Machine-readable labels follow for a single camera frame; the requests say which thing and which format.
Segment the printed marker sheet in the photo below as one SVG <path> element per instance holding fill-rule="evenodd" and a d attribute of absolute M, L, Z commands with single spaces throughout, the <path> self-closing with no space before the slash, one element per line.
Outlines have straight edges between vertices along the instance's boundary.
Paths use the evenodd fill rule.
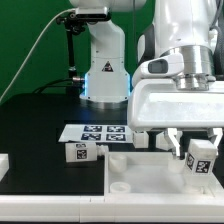
<path fill-rule="evenodd" d="M 133 143 L 132 131 L 124 125 L 73 125 L 68 124 L 59 142 L 110 142 Z"/>

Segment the white platform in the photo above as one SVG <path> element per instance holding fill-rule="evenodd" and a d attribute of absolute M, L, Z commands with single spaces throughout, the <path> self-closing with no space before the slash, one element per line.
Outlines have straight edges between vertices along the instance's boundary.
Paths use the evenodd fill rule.
<path fill-rule="evenodd" d="M 204 194 L 183 193 L 180 174 L 168 171 L 170 153 L 122 153 L 127 169 L 108 170 L 104 196 L 0 196 L 0 221 L 224 222 L 224 190 L 214 176 Z M 130 193 L 110 193 L 114 182 Z"/>

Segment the black cable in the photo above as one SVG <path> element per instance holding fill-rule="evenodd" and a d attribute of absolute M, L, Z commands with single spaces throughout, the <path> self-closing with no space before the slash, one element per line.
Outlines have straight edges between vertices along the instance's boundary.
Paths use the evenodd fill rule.
<path fill-rule="evenodd" d="M 42 93 L 43 90 L 45 90 L 46 88 L 49 88 L 50 86 L 53 86 L 53 85 L 59 84 L 59 83 L 63 83 L 63 82 L 72 82 L 72 79 L 71 78 L 69 78 L 69 79 L 58 79 L 58 80 L 55 80 L 53 82 L 49 82 L 46 85 L 41 86 L 41 87 L 35 89 L 33 91 L 33 93 Z"/>
<path fill-rule="evenodd" d="M 73 44 L 73 34 L 71 30 L 66 30 L 67 42 L 68 42 L 68 59 L 69 59 L 69 78 L 77 76 L 77 70 L 75 67 L 75 53 Z"/>
<path fill-rule="evenodd" d="M 224 63 L 223 63 L 223 56 L 224 56 L 224 52 L 223 52 L 223 32 L 221 30 L 220 27 L 218 26 L 213 26 L 211 27 L 211 29 L 214 29 L 218 32 L 218 39 L 217 39 L 217 44 L 216 44 L 216 49 L 215 49 L 215 54 L 214 54 L 214 64 L 215 64 L 215 68 L 216 74 L 223 74 L 224 71 Z"/>
<path fill-rule="evenodd" d="M 137 46 L 137 34 L 136 34 L 136 2 L 133 0 L 133 38 L 135 46 L 135 65 L 138 65 L 138 46 Z"/>
<path fill-rule="evenodd" d="M 219 0 L 219 2 L 217 1 L 217 12 L 215 14 L 215 17 L 213 19 L 210 29 L 212 29 L 212 27 L 216 26 L 216 23 L 220 17 L 220 14 L 222 13 L 222 8 L 223 8 L 223 0 Z"/>
<path fill-rule="evenodd" d="M 42 88 L 40 88 L 36 94 L 41 94 L 44 90 L 48 89 L 48 88 L 66 88 L 68 86 L 44 86 Z"/>

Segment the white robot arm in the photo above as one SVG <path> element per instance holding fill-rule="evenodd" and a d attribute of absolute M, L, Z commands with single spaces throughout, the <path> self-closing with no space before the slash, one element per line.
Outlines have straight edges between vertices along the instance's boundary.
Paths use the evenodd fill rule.
<path fill-rule="evenodd" d="M 103 109 L 117 108 L 130 95 L 130 76 L 124 67 L 125 35 L 110 20 L 110 11 L 130 11 L 133 0 L 70 0 L 71 16 L 86 20 L 91 34 L 91 68 L 85 75 L 83 102 Z M 138 9 L 146 0 L 136 1 Z"/>
<path fill-rule="evenodd" d="M 208 184 L 223 135 L 224 82 L 215 82 L 213 61 L 217 11 L 216 0 L 156 0 L 153 25 L 140 38 L 128 105 L 129 127 L 164 130 L 175 158 L 181 155 L 178 131 L 207 130 L 211 142 L 192 140 L 188 149 L 184 176 L 192 186 Z M 203 175 L 195 168 L 200 161 L 209 164 Z"/>

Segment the black and white pattern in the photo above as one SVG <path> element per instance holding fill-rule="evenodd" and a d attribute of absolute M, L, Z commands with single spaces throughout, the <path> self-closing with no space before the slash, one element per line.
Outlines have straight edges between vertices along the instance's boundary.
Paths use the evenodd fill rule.
<path fill-rule="evenodd" d="M 81 138 L 82 141 L 100 141 L 101 134 L 84 133 Z"/>
<path fill-rule="evenodd" d="M 195 161 L 194 157 L 193 157 L 191 154 L 189 154 L 189 155 L 188 155 L 188 158 L 187 158 L 187 166 L 188 166 L 191 170 L 193 170 L 194 161 Z"/>
<path fill-rule="evenodd" d="M 122 134 L 107 134 L 106 140 L 114 142 L 124 142 L 126 141 L 126 136 Z"/>
<path fill-rule="evenodd" d="M 196 173 L 206 174 L 209 172 L 211 166 L 210 161 L 198 161 L 198 165 L 196 168 Z"/>
<path fill-rule="evenodd" d="M 102 126 L 88 125 L 84 127 L 84 132 L 102 132 Z"/>
<path fill-rule="evenodd" d="M 87 150 L 77 150 L 77 160 L 87 159 Z"/>
<path fill-rule="evenodd" d="M 125 127 L 123 127 L 123 126 L 108 126 L 107 132 L 125 133 Z"/>

